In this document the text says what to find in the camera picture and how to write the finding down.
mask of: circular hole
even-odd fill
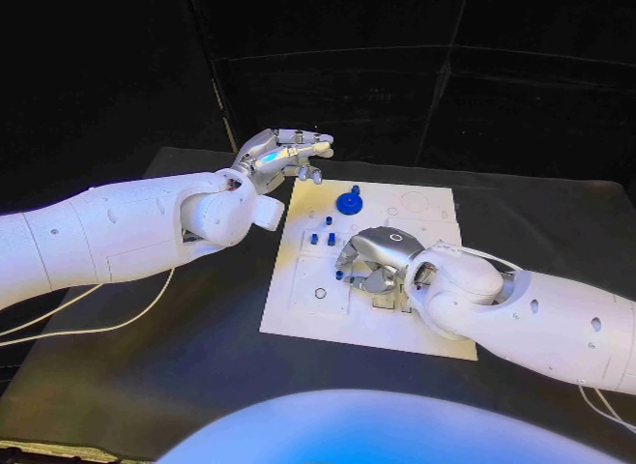
[[[592,325],[594,332],[598,332],[601,330],[601,319],[598,317],[592,317],[590,324]]]

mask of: white board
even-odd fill
[[[345,216],[336,198],[353,185],[361,187],[363,206],[356,215]],[[425,247],[438,240],[461,245],[450,188],[296,181],[260,331],[474,361],[474,342],[450,341],[433,332],[405,306],[402,291],[372,298],[336,280],[343,245],[359,231],[381,225],[404,230]],[[335,246],[327,244],[332,232]],[[352,272],[368,275],[361,260],[345,270],[346,275]]]

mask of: table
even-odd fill
[[[214,171],[232,160],[232,154],[166,148],[147,177]],[[618,184],[322,159],[316,165],[327,179],[453,188],[464,246],[636,301],[636,212]],[[273,193],[286,205],[291,185]],[[597,416],[577,387],[482,348],[480,360],[466,362],[260,333],[278,241],[278,231],[254,226],[239,245],[178,269],[163,299],[134,324],[35,343],[0,399],[0,438],[156,459],[199,427],[260,401],[371,389],[477,406],[636,462],[636,436]],[[45,331],[126,320],[165,278],[103,287],[54,316]],[[610,397],[636,422],[636,397]]]

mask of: black backdrop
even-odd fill
[[[61,1],[0,5],[0,214],[137,178],[160,146],[228,151],[212,79],[238,145],[317,129],[340,160],[636,191],[636,1]]]

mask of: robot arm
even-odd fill
[[[372,236],[372,230],[376,241],[368,240],[361,257],[378,263],[369,268],[395,270],[409,305],[441,336],[471,338],[506,361],[558,380],[636,394],[634,302],[518,267],[502,273],[483,256],[493,257],[461,246],[438,243],[422,249],[402,231],[378,227],[362,233]],[[412,245],[402,247],[404,242]],[[358,255],[349,246],[359,243],[355,237],[337,267]],[[365,280],[345,277],[361,289]]]
[[[300,171],[320,182],[309,156],[329,158],[330,143],[329,135],[264,130],[232,168],[90,188],[2,216],[0,309],[69,286],[152,276],[238,244],[252,223],[275,230],[283,204],[265,193]]]

